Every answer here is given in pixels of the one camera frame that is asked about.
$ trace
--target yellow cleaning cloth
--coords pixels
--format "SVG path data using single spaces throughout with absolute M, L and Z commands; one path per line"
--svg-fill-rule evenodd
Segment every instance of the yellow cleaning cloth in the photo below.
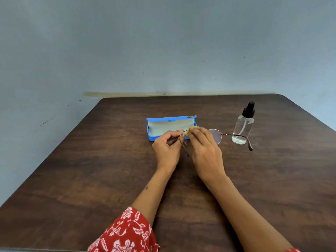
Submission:
M 188 133 L 189 133 L 191 127 L 196 127 L 196 126 L 190 126 L 190 127 L 188 128 L 188 130 L 186 131 L 186 133 L 185 133 L 186 136 L 188 136 Z

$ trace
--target brown table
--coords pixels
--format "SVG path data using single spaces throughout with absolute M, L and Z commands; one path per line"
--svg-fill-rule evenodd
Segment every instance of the brown table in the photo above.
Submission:
M 146 118 L 196 114 L 232 132 L 251 100 L 254 151 L 224 137 L 226 173 L 294 246 L 336 251 L 336 132 L 281 95 L 101 100 L 0 208 L 0 247 L 86 250 L 155 171 Z M 242 251 L 185 154 L 153 229 L 161 251 Z

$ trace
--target eyeglasses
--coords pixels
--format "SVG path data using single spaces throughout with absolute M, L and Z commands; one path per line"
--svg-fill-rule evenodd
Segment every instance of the eyeglasses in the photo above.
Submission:
M 230 133 L 222 133 L 221 131 L 219 131 L 219 130 L 217 130 L 217 129 L 209 129 L 208 131 L 210 131 L 210 132 L 212 133 L 212 136 L 213 136 L 213 138 L 214 138 L 214 140 L 215 140 L 215 142 L 216 142 L 217 145 L 221 142 L 221 140 L 222 140 L 222 136 L 223 136 L 223 135 L 240 136 L 240 137 L 244 137 L 244 138 L 246 138 L 246 140 L 247 140 L 247 144 L 248 144 L 248 147 L 249 147 L 249 150 L 250 150 L 250 151 L 253 150 L 250 140 L 249 140 L 246 136 L 244 136 L 244 135 L 230 134 Z M 190 139 L 185 139 L 185 140 L 184 140 L 184 143 L 182 143 L 182 141 L 181 141 L 181 135 L 179 136 L 178 139 L 179 139 L 180 143 L 182 144 L 182 146 L 183 146 L 185 152 L 187 153 L 187 157 L 189 157 L 189 153 L 188 153 L 186 147 L 185 147 L 183 144 L 191 145 L 191 141 L 190 141 Z

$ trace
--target forearm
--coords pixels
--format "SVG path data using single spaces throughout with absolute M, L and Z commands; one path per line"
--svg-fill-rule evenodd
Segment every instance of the forearm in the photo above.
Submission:
M 291 244 L 238 192 L 229 178 L 207 185 L 246 252 L 284 252 Z
M 147 186 L 132 204 L 153 225 L 163 192 L 170 179 L 171 172 L 156 171 Z

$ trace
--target clear plastic bottle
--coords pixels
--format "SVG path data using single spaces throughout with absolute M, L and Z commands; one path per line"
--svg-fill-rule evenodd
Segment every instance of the clear plastic bottle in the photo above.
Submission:
M 236 126 L 233 134 L 249 136 L 254 123 L 254 102 L 249 102 L 248 106 L 244 109 L 243 114 L 237 119 Z M 237 144 L 245 144 L 246 138 L 241 136 L 232 136 L 232 141 Z

